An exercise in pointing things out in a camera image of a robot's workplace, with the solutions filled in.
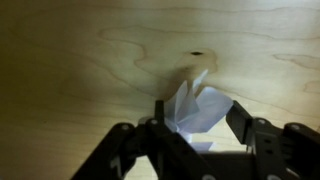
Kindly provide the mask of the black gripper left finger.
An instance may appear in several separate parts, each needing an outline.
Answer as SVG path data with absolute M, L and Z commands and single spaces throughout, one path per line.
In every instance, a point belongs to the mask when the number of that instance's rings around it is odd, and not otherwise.
M 158 180 L 217 180 L 209 164 L 164 121 L 164 102 L 134 127 L 114 125 L 71 180 L 125 180 L 136 159 L 147 156 Z

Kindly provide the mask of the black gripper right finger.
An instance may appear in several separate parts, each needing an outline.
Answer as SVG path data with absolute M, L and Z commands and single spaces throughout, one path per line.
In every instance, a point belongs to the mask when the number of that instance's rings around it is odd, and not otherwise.
M 226 122 L 253 155 L 258 180 L 320 180 L 319 132 L 297 122 L 278 128 L 251 116 L 237 101 Z

